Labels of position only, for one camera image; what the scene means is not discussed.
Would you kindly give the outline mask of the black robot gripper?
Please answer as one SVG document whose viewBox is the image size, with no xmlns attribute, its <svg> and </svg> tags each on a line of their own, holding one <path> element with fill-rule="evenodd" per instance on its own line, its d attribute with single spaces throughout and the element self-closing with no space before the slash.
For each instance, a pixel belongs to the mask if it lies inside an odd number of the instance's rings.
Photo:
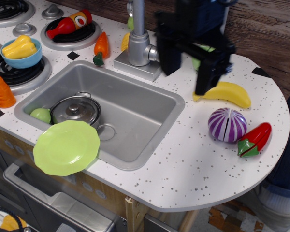
<svg viewBox="0 0 290 232">
<path fill-rule="evenodd" d="M 221 31 L 226 9 L 234 0 L 177 0 L 173 13 L 155 12 L 157 49 L 166 76 L 181 67 L 181 53 L 198 59 L 195 94 L 204 95 L 214 88 L 222 75 L 232 70 L 230 56 L 234 45 Z M 201 45 L 214 47 L 204 51 Z"/>
</svg>

